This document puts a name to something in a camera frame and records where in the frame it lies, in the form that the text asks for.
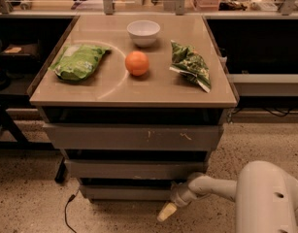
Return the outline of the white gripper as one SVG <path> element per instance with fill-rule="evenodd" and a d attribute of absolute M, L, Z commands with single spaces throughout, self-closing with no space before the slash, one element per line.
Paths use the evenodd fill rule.
<path fill-rule="evenodd" d="M 157 216 L 157 220 L 159 222 L 165 221 L 177 211 L 178 207 L 186 207 L 196 199 L 197 194 L 188 187 L 188 183 L 172 183 L 170 193 L 171 202 L 167 202 L 163 206 Z"/>

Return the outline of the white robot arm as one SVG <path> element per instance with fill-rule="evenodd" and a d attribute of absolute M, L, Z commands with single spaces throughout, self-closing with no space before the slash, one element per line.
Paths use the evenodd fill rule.
<path fill-rule="evenodd" d="M 166 220 L 191 202 L 217 195 L 235 203 L 236 233 L 296 233 L 298 180 L 266 161 L 252 161 L 237 180 L 214 179 L 201 173 L 173 184 L 170 201 L 157 219 Z"/>

